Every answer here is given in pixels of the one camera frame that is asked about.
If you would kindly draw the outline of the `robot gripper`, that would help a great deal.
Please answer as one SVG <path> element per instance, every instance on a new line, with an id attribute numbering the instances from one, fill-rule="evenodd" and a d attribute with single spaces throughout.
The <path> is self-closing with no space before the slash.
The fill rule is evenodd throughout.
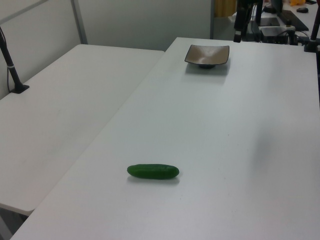
<path id="1" fill-rule="evenodd" d="M 247 33 L 248 24 L 251 19 L 251 10 L 255 5 L 255 23 L 260 26 L 263 10 L 263 0 L 237 0 L 236 1 L 236 17 L 234 22 L 234 38 L 235 43 L 240 43 Z"/>

